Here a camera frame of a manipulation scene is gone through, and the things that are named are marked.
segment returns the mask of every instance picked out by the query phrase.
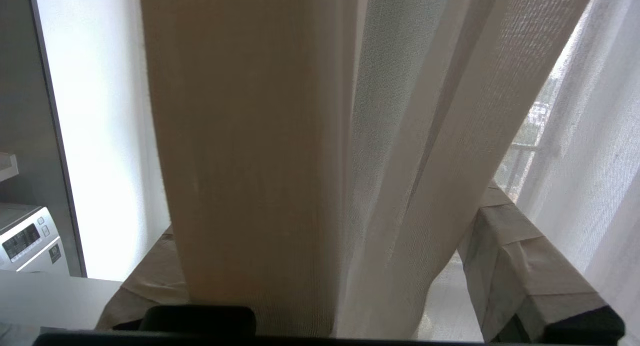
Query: curtain fold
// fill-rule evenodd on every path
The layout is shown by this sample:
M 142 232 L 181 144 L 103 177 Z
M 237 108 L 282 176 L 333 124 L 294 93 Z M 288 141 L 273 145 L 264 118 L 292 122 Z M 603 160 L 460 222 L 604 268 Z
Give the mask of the curtain fold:
M 412 337 L 588 1 L 141 0 L 190 297 Z

